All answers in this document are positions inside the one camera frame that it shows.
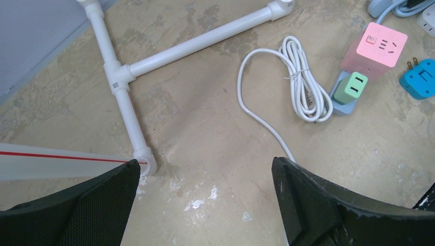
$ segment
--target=blue plug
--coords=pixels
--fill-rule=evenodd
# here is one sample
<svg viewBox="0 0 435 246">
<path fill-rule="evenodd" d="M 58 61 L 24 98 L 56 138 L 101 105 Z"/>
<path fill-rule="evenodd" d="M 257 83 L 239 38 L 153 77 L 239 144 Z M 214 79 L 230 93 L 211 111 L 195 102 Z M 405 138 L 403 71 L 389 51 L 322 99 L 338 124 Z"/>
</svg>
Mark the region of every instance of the blue plug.
<svg viewBox="0 0 435 246">
<path fill-rule="evenodd" d="M 414 57 L 414 67 L 408 61 L 409 71 L 400 79 L 399 83 L 413 98 L 423 100 L 435 94 L 435 61 L 426 59 L 420 62 Z"/>
</svg>

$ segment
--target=white cable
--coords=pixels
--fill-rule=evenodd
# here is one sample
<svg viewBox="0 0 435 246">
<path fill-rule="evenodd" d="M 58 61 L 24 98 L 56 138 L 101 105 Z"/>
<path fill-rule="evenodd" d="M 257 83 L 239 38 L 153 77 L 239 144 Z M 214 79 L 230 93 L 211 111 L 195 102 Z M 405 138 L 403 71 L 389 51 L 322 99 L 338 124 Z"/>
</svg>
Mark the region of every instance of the white cable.
<svg viewBox="0 0 435 246">
<path fill-rule="evenodd" d="M 427 7 L 429 7 L 433 3 L 435 3 L 435 0 L 426 0 L 420 4 L 417 4 L 416 6 L 408 9 L 406 7 L 407 0 L 397 0 L 390 7 L 385 9 L 384 12 L 382 12 L 382 14 L 379 16 L 378 20 L 376 21 L 376 23 L 381 24 L 384 17 L 390 11 L 392 11 L 392 13 L 398 17 L 409 17 L 409 16 L 415 15 L 415 14 L 425 10 Z"/>
<path fill-rule="evenodd" d="M 331 116 L 333 110 L 331 98 L 312 76 L 308 67 L 305 51 L 296 37 L 286 37 L 278 51 L 263 48 L 255 49 L 251 51 L 245 57 L 245 59 L 243 59 L 239 69 L 239 75 L 237 77 L 237 97 L 239 99 L 240 107 L 242 107 L 247 114 L 252 116 L 255 120 L 266 127 L 274 135 L 278 142 L 280 142 L 289 159 L 295 162 L 290 149 L 278 132 L 269 123 L 250 111 L 243 102 L 243 70 L 245 69 L 246 63 L 249 61 L 249 59 L 257 53 L 269 53 L 276 55 L 287 66 L 290 79 L 291 102 L 295 113 L 301 119 L 304 119 L 308 122 L 322 122 L 327 120 Z"/>
</svg>

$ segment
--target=electrical outlet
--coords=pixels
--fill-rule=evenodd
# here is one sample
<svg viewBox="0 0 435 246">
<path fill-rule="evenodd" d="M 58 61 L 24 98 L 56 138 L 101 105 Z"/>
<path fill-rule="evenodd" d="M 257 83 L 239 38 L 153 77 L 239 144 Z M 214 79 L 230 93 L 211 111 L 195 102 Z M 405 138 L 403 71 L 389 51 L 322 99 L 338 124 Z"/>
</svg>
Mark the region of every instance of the electrical outlet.
<svg viewBox="0 0 435 246">
<path fill-rule="evenodd" d="M 376 80 L 396 65 L 407 39 L 404 33 L 369 23 L 347 50 L 341 69 Z"/>
<path fill-rule="evenodd" d="M 349 75 L 350 73 L 346 71 L 340 71 L 340 73 L 337 76 L 337 79 L 335 80 L 335 84 L 329 93 L 329 96 L 331 98 L 333 98 L 334 93 L 337 90 L 337 87 L 340 85 L 341 81 L 344 78 L 348 77 Z M 331 101 L 332 101 L 332 113 L 338 116 L 346 116 L 346 115 L 350 115 L 353 112 L 355 106 L 357 105 L 358 98 L 344 105 L 336 102 L 335 100 L 331 100 Z"/>
<path fill-rule="evenodd" d="M 426 59 L 420 63 L 415 57 L 412 60 L 414 66 L 408 61 L 409 71 L 400 77 L 400 85 L 417 100 L 435 95 L 435 60 Z"/>
<path fill-rule="evenodd" d="M 435 37 L 435 4 L 432 4 L 417 17 L 417 24 L 430 36 Z"/>
<path fill-rule="evenodd" d="M 344 105 L 360 98 L 367 81 L 367 77 L 361 73 L 351 73 L 340 81 L 339 86 L 332 95 L 332 100 Z"/>
</svg>

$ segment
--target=green plug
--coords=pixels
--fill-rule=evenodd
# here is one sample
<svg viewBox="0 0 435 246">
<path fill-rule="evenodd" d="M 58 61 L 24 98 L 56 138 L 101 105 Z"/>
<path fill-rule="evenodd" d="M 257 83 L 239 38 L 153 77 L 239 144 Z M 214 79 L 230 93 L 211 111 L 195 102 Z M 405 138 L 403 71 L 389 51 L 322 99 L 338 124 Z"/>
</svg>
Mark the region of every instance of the green plug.
<svg viewBox="0 0 435 246">
<path fill-rule="evenodd" d="M 368 78 L 359 72 L 353 72 L 340 81 L 332 99 L 341 105 L 360 98 Z"/>
</svg>

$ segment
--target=pvc pipe elbow joint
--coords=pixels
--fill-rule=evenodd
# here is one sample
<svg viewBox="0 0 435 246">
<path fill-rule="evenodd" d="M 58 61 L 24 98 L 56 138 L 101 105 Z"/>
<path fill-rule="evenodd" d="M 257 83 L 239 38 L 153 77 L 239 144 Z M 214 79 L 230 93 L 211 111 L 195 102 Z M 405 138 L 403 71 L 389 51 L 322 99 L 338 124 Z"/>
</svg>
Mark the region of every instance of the pvc pipe elbow joint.
<svg viewBox="0 0 435 246">
<path fill-rule="evenodd" d="M 289 14 L 294 7 L 295 0 L 276 0 L 267 4 L 272 13 L 271 21 L 279 19 Z"/>
<path fill-rule="evenodd" d="M 133 152 L 133 157 L 138 161 L 145 161 L 147 164 L 141 164 L 141 176 L 150 176 L 153 175 L 157 171 L 157 162 L 155 161 L 155 157 L 152 154 L 150 147 L 145 147 L 140 150 L 136 150 Z"/>
<path fill-rule="evenodd" d="M 93 13 L 97 13 L 101 15 L 101 17 L 104 17 L 103 10 L 101 9 L 101 5 L 98 0 L 77 0 L 77 2 L 79 2 L 80 5 L 85 9 L 88 19 Z"/>
</svg>

